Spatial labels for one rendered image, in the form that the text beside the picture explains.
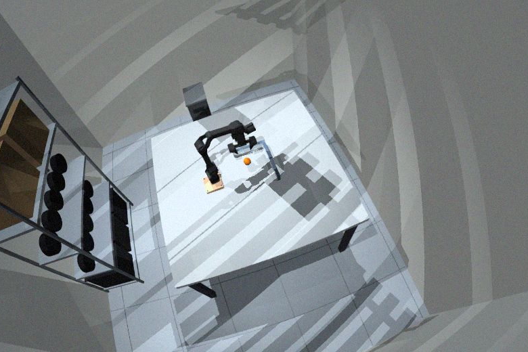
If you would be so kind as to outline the low clear corner walls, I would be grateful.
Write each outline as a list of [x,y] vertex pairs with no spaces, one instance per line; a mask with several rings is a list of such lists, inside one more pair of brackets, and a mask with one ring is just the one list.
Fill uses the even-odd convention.
[[[250,149],[250,147],[249,147],[249,148],[245,148],[245,149],[243,149],[243,150],[239,150],[239,151],[237,151],[238,154],[236,154],[236,153],[233,152],[233,153],[234,153],[234,157],[241,156],[241,155],[243,155],[243,154],[246,154],[246,153],[249,153],[249,152],[252,152],[252,151],[255,151],[255,150],[261,149],[261,148],[264,149],[264,151],[265,151],[265,153],[266,153],[266,155],[267,155],[267,152],[266,152],[266,150],[265,150],[265,147],[264,147],[263,143],[261,143],[261,144],[257,144],[257,145],[255,145],[255,146],[253,146],[252,149]],[[268,157],[268,155],[267,155],[267,157]],[[273,168],[273,166],[272,166],[272,163],[271,163],[269,157],[268,157],[268,160],[269,160],[269,162],[270,162],[270,164],[271,164],[271,167],[272,167],[272,169],[273,169],[273,171],[274,171],[274,173],[275,173],[275,175],[276,175],[276,172],[275,172],[275,170],[274,170],[274,168]],[[277,178],[277,175],[276,175],[276,178]],[[278,179],[278,178],[277,178],[277,179]]]

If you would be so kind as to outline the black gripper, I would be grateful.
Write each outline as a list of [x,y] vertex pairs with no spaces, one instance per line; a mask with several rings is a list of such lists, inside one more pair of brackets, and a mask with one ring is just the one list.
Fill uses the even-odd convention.
[[231,144],[228,144],[227,146],[228,146],[230,152],[234,152],[234,153],[238,154],[236,148],[237,147],[241,147],[241,146],[245,146],[247,143],[249,143],[250,149],[252,149],[252,147],[255,144],[257,144],[257,140],[255,139],[255,136],[249,137],[248,140],[245,140],[245,137],[244,137],[243,140],[240,140],[240,141],[237,140],[237,144],[236,145],[231,143]]

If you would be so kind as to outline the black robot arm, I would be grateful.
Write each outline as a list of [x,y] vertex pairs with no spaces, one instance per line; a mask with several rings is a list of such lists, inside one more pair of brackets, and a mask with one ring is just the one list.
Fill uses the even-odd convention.
[[[203,160],[206,163],[205,173],[208,179],[210,180],[211,185],[214,185],[215,183],[220,181],[218,176],[218,168],[213,161],[211,162],[211,159],[207,154],[207,149],[209,148],[211,141],[214,138],[231,133],[232,139],[237,142],[237,140],[240,141],[244,139],[244,133],[248,135],[254,131],[256,131],[256,129],[252,122],[244,126],[240,121],[235,120],[226,127],[207,131],[204,135],[201,135],[197,139],[194,146],[196,147],[198,153],[202,156]],[[206,143],[204,143],[203,140],[206,138]]]

